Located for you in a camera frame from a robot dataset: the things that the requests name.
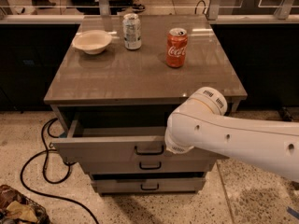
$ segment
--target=can lid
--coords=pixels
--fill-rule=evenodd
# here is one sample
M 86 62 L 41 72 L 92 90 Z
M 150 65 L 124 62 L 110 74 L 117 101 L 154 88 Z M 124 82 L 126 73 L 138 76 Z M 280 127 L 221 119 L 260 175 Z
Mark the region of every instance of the can lid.
M 169 34 L 174 36 L 184 36 L 187 34 L 187 31 L 183 28 L 173 28 L 169 31 Z
M 128 13 L 123 16 L 125 19 L 134 20 L 138 18 L 138 15 L 135 13 Z

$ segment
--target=bottom drawer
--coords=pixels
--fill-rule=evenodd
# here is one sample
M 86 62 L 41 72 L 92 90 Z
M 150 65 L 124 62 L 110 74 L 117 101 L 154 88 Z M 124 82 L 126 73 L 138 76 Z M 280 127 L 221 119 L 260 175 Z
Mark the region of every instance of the bottom drawer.
M 150 176 L 119 176 L 110 179 L 108 175 L 94 175 L 92 186 L 95 192 L 104 194 L 197 192 L 206 183 L 205 173 L 150 174 Z

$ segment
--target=coca-cola logo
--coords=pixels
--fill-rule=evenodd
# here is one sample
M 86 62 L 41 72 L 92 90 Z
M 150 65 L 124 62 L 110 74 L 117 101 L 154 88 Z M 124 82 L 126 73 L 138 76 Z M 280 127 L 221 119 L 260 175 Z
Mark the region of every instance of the coca-cola logo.
M 179 57 L 179 56 L 184 56 L 186 54 L 186 46 L 177 49 L 175 46 L 172 46 L 168 50 L 168 55 L 169 56 L 174 56 L 174 57 Z

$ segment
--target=red soda can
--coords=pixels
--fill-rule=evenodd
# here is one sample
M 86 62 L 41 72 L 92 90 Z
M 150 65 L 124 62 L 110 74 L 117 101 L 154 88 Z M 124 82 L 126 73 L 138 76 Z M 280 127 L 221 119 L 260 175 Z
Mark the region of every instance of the red soda can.
M 170 67 L 181 67 L 185 62 L 187 48 L 187 31 L 183 28 L 173 28 L 167 36 L 166 62 Z

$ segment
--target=white bowl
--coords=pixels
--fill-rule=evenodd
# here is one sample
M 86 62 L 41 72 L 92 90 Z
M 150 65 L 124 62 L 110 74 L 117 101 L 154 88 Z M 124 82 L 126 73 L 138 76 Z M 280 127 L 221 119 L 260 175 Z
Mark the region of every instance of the white bowl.
M 104 51 L 112 40 L 112 36 L 102 30 L 91 30 L 78 34 L 73 39 L 73 46 L 87 54 L 95 55 Z

